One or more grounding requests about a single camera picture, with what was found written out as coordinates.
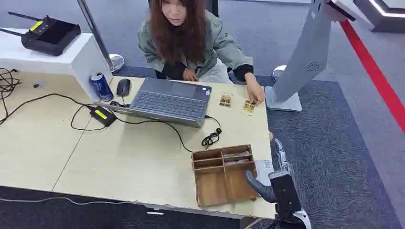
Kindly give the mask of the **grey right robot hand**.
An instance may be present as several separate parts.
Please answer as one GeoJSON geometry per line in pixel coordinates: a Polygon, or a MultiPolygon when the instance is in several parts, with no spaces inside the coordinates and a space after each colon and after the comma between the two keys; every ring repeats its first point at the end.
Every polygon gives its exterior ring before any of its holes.
{"type": "Polygon", "coordinates": [[[281,218],[287,219],[295,212],[301,211],[292,168],[287,161],[286,152],[282,143],[269,132],[271,146],[272,165],[274,171],[266,177],[270,181],[270,186],[265,186],[253,177],[251,171],[245,171],[247,183],[268,203],[277,205],[276,211],[281,218]]]}

